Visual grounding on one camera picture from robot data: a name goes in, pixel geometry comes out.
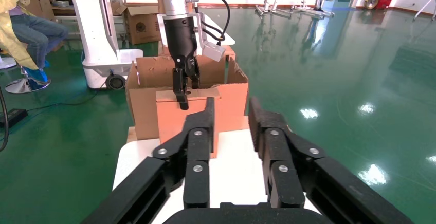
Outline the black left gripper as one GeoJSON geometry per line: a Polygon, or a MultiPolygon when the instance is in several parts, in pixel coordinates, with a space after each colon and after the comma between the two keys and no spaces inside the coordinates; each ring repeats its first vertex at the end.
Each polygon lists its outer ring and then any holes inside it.
{"type": "Polygon", "coordinates": [[[200,71],[194,53],[197,42],[194,32],[193,17],[173,18],[164,20],[167,45],[170,56],[175,61],[173,68],[173,93],[182,110],[188,110],[189,104],[186,95],[187,75],[191,79],[193,89],[199,88],[200,71]]]}

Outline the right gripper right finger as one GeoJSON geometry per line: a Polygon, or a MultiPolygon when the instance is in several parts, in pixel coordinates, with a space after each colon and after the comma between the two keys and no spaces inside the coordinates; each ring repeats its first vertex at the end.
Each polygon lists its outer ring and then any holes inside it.
{"type": "Polygon", "coordinates": [[[411,223],[344,165],[292,132],[280,113],[249,101],[249,129],[262,161],[270,223],[411,223]]]}

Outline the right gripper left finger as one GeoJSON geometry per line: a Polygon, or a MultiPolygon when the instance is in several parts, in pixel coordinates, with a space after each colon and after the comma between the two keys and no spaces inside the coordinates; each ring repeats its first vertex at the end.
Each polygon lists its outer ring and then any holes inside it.
{"type": "Polygon", "coordinates": [[[182,131],[143,159],[83,223],[152,223],[181,185],[184,208],[165,222],[197,223],[188,211],[210,207],[213,132],[214,100],[207,98],[205,109],[188,115],[182,131]]]}

